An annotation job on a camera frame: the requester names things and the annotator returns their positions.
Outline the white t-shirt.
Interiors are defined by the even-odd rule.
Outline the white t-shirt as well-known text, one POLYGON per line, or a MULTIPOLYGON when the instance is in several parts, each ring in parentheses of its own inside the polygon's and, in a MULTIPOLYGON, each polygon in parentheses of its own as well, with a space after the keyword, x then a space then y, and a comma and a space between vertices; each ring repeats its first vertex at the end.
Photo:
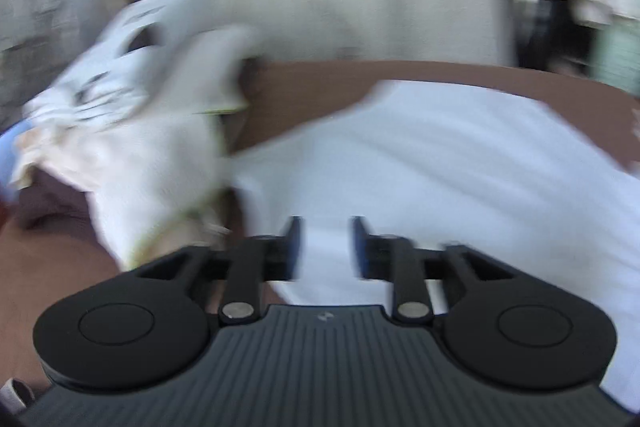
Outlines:
POLYGON ((370 305, 352 218, 434 248, 464 244, 602 308, 618 343, 604 389, 639 406, 639 180, 542 103, 457 84, 384 81, 352 108, 232 161, 250 235, 304 221, 294 305, 370 305))

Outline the cream towel green trim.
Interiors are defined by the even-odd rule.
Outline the cream towel green trim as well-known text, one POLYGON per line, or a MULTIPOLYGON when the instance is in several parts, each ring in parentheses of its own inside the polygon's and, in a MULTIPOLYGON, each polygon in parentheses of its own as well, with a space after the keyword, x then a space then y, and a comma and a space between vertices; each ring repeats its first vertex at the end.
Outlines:
POLYGON ((102 130, 33 124, 16 140, 12 182, 43 170, 86 193, 94 231, 120 269, 186 245, 221 244, 230 165, 221 118, 243 112, 242 69, 264 42, 248 26, 196 36, 162 89, 102 130))

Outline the dark brown folded garment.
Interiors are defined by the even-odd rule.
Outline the dark brown folded garment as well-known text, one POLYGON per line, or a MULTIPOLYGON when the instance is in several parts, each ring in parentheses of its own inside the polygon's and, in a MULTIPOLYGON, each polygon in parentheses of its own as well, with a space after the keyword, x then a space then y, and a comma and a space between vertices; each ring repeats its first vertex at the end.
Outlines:
MULTIPOLYGON (((250 58, 242 62, 236 80, 242 95, 252 95, 254 80, 260 66, 262 60, 259 58, 250 58)), ((242 132, 243 113, 244 109, 240 113, 221 117, 224 144, 230 150, 234 149, 234 143, 242 132)), ((95 242, 96 233, 89 213, 86 193, 75 190, 52 174, 37 168, 32 185, 18 192, 12 219, 25 231, 62 234, 82 241, 95 242)))

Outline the mint green blanket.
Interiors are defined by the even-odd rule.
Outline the mint green blanket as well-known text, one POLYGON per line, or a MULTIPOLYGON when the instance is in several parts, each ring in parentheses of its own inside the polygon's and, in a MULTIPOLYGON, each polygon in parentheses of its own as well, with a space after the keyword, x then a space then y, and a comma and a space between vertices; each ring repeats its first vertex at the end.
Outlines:
POLYGON ((639 96, 639 23, 621 22, 602 30, 592 57, 595 80, 639 96))

